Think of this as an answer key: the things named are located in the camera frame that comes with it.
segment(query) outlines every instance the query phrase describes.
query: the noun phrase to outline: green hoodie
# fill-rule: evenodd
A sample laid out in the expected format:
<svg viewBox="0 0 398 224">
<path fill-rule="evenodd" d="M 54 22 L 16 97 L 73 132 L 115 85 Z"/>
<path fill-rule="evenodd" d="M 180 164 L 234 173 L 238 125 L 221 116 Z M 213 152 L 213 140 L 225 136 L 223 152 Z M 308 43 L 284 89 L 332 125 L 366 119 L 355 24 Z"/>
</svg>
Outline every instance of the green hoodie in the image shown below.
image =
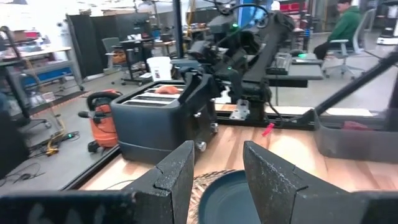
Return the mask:
<svg viewBox="0 0 398 224">
<path fill-rule="evenodd" d="M 349 7 L 337 22 L 335 29 L 330 34 L 328 41 L 331 40 L 352 40 L 356 28 L 361 23 L 361 13 L 357 6 Z"/>
</svg>

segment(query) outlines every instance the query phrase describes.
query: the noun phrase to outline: gray bin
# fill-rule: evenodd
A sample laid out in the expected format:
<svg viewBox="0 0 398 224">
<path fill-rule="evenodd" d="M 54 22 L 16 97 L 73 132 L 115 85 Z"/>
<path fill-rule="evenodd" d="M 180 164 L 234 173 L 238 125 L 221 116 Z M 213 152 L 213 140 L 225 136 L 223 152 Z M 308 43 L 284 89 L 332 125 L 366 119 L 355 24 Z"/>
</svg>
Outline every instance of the gray bin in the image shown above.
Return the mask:
<svg viewBox="0 0 398 224">
<path fill-rule="evenodd" d="M 396 110 L 388 113 L 398 116 Z M 314 114 L 314 138 L 322 155 L 340 159 L 398 163 L 398 132 L 385 131 L 386 126 L 393 121 L 386 121 L 383 117 L 365 119 L 352 116 L 333 119 L 335 125 L 330 128 L 324 120 L 323 116 L 320 118 L 319 114 Z M 342 129 L 345 121 L 360 123 L 372 131 Z"/>
</svg>

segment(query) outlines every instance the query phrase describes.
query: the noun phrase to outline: white bucket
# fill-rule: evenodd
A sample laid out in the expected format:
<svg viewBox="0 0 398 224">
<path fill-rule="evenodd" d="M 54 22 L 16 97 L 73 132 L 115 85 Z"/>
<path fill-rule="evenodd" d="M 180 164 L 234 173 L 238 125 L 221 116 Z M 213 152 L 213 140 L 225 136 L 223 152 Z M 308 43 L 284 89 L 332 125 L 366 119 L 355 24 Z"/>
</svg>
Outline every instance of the white bucket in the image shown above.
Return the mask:
<svg viewBox="0 0 398 224">
<path fill-rule="evenodd" d="M 169 57 L 151 57 L 147 59 L 147 63 L 152 74 L 154 82 L 172 79 L 172 64 Z"/>
</svg>

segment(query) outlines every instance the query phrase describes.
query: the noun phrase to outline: vacuum wheel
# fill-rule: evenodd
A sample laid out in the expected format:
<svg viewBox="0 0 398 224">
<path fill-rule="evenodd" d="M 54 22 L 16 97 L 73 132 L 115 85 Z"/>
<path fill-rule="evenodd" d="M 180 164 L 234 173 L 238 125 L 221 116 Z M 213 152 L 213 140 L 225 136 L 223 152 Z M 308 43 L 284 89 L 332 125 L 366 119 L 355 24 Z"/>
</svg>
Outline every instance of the vacuum wheel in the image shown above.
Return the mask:
<svg viewBox="0 0 398 224">
<path fill-rule="evenodd" d="M 88 150 L 88 152 L 96 153 L 98 151 L 99 147 L 100 147 L 100 145 L 96 141 L 92 141 L 92 142 L 88 143 L 87 150 Z"/>
</svg>

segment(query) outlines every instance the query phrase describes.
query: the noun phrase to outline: metal bracket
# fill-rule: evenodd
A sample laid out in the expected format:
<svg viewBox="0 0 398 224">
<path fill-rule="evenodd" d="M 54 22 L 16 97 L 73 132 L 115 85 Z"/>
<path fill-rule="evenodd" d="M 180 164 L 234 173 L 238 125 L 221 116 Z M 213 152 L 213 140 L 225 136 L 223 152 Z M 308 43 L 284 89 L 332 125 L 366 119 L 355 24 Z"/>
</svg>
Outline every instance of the metal bracket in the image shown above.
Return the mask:
<svg viewBox="0 0 398 224">
<path fill-rule="evenodd" d="M 236 109 L 232 112 L 230 119 L 244 121 L 250 114 L 250 102 L 248 100 L 238 100 Z"/>
</svg>

